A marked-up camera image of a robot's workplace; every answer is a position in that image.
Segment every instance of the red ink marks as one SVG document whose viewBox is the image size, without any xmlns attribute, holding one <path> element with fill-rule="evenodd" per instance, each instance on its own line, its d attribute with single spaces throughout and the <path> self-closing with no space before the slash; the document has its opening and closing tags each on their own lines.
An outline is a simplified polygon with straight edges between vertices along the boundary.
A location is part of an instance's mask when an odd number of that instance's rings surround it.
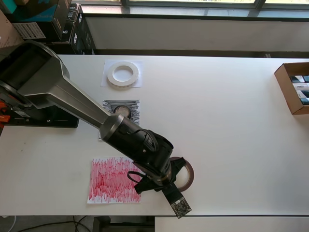
<svg viewBox="0 0 309 232">
<path fill-rule="evenodd" d="M 129 158 L 105 158 L 92 161 L 88 203 L 138 203 L 136 183 L 126 176 L 128 171 L 140 172 Z"/>
</svg>

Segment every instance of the white wall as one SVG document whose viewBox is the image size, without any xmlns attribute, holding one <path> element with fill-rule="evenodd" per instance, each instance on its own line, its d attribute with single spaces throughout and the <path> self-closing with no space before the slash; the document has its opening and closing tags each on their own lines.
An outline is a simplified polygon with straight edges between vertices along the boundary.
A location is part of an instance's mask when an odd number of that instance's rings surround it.
<svg viewBox="0 0 309 232">
<path fill-rule="evenodd" d="M 87 18 L 97 49 L 309 51 L 308 22 Z"/>
</svg>

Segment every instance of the roll of tape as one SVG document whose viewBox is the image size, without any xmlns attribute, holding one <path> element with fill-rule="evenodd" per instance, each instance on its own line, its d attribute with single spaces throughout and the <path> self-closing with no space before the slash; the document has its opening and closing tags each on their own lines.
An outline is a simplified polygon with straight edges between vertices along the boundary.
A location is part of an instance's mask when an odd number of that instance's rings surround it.
<svg viewBox="0 0 309 232">
<path fill-rule="evenodd" d="M 125 66 L 125 67 L 129 67 L 132 70 L 132 76 L 130 79 L 126 80 L 126 81 L 118 81 L 115 76 L 114 76 L 114 72 L 116 69 L 120 68 L 121 66 Z M 133 85 L 137 79 L 139 77 L 139 69 L 136 67 L 135 64 L 131 63 L 131 62 L 118 62 L 113 64 L 110 69 L 108 70 L 107 73 L 107 79 L 109 80 L 109 82 L 115 86 L 118 87 L 128 87 Z"/>
</svg>

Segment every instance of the electrical cable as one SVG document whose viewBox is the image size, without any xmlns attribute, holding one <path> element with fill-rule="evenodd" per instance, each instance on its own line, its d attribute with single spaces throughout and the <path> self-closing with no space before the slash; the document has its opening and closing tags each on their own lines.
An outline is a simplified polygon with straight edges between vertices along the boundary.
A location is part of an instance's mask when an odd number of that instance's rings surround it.
<svg viewBox="0 0 309 232">
<path fill-rule="evenodd" d="M 80 222 L 76 222 L 76 221 L 63 221 L 63 222 L 54 222 L 54 223 L 47 223 L 47 224 L 43 224 L 43 225 L 39 225 L 39 226 L 34 226 L 34 227 L 30 227 L 30 228 L 26 228 L 17 232 L 23 232 L 23 231 L 29 231 L 29 230 L 33 230 L 39 227 L 43 227 L 43 226 L 51 226 L 51 225 L 58 225 L 58 224 L 66 224 L 66 223 L 77 223 L 77 225 L 81 225 L 83 226 L 88 232 L 91 232 L 91 230 L 86 227 L 84 224 L 80 223 Z"/>
<path fill-rule="evenodd" d="M 77 230 L 77 232 L 79 232 L 79 231 L 78 231 L 78 229 L 77 229 L 78 224 L 77 224 L 77 223 L 75 223 L 76 221 L 75 221 L 75 217 L 74 217 L 74 215 L 73 215 L 72 217 L 73 217 L 73 221 L 74 221 L 74 225 L 75 225 L 75 230 Z"/>
<path fill-rule="evenodd" d="M 10 232 L 10 231 L 13 229 L 13 227 L 14 227 L 15 223 L 16 223 L 16 216 L 14 216 L 14 222 L 13 222 L 13 225 L 12 225 L 12 226 L 11 226 L 11 228 L 8 230 L 8 232 Z"/>
<path fill-rule="evenodd" d="M 82 221 L 85 217 L 87 217 L 87 215 L 84 216 L 84 217 L 82 217 L 82 218 L 77 222 L 77 226 L 75 227 L 75 232 L 77 232 L 77 227 L 78 227 L 78 225 L 81 224 L 81 221 Z"/>
</svg>

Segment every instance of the black cable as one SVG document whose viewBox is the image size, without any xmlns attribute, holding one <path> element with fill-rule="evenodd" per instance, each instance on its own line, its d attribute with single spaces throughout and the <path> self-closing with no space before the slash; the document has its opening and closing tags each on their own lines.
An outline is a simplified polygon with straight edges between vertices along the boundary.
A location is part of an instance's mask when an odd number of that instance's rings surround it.
<svg viewBox="0 0 309 232">
<path fill-rule="evenodd" d="M 78 224 L 77 224 L 77 222 L 75 221 L 74 215 L 73 215 L 72 217 L 73 217 L 73 221 L 74 221 L 74 225 L 75 225 L 75 230 L 77 230 L 77 232 L 79 232 L 78 229 L 77 229 Z"/>
<path fill-rule="evenodd" d="M 78 225 L 81 224 L 81 221 L 82 221 L 85 217 L 87 217 L 87 215 L 84 216 L 84 217 L 82 217 L 82 218 L 77 222 L 77 226 L 75 227 L 75 232 L 77 232 L 77 227 L 78 227 Z"/>
<path fill-rule="evenodd" d="M 54 222 L 54 223 L 47 223 L 47 224 L 43 224 L 43 225 L 39 225 L 39 226 L 34 226 L 34 227 L 30 227 L 30 228 L 26 228 L 17 232 L 23 232 L 23 231 L 29 231 L 29 230 L 33 230 L 39 227 L 43 227 L 43 226 L 50 226 L 50 225 L 58 225 L 58 224 L 66 224 L 66 223 L 77 223 L 77 225 L 81 225 L 83 226 L 88 232 L 91 232 L 90 229 L 88 227 L 86 227 L 84 224 L 80 223 L 80 222 L 76 222 L 76 221 L 63 221 L 63 222 Z"/>
</svg>

